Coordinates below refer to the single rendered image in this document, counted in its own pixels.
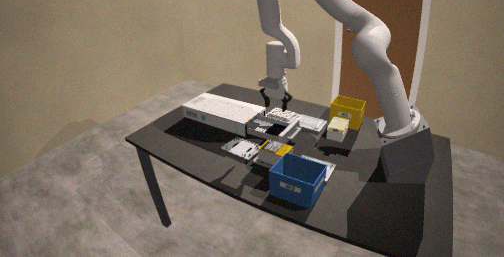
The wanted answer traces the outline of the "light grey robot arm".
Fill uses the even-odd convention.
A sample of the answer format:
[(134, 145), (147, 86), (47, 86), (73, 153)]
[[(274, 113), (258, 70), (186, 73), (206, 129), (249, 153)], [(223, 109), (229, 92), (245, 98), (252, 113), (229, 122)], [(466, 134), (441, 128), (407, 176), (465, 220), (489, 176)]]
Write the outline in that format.
[[(379, 132), (388, 138), (413, 132), (421, 119), (417, 111), (410, 109), (399, 70), (387, 58), (386, 49), (391, 40), (387, 26), (352, 0), (315, 1), (334, 19), (357, 33), (351, 52), (357, 66), (372, 81), (383, 114)], [(267, 77), (260, 79), (258, 86), (277, 90), (278, 78), (286, 75), (285, 68), (299, 67), (299, 46), (281, 23), (279, 0), (257, 0), (257, 4), (262, 31), (280, 41), (266, 43)]]

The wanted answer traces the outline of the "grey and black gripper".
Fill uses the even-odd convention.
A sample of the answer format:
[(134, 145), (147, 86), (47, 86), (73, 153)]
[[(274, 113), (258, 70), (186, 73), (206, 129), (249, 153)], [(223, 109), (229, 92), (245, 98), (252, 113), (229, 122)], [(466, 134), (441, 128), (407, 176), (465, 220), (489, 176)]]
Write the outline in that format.
[[(286, 82), (286, 78), (284, 76), (281, 79), (279, 79), (277, 82), (279, 82), (279, 88), (277, 90), (265, 87), (265, 88), (260, 89), (260, 92), (265, 100), (265, 107), (266, 108), (270, 105), (269, 97), (276, 98), (276, 99), (280, 99), (283, 102), (282, 112), (284, 112), (287, 109), (286, 103), (288, 103), (292, 99), (293, 96), (287, 92), (287, 82)], [(265, 91), (265, 93), (264, 93), (264, 91)], [(284, 96), (286, 96), (286, 97), (288, 96), (288, 99)]]

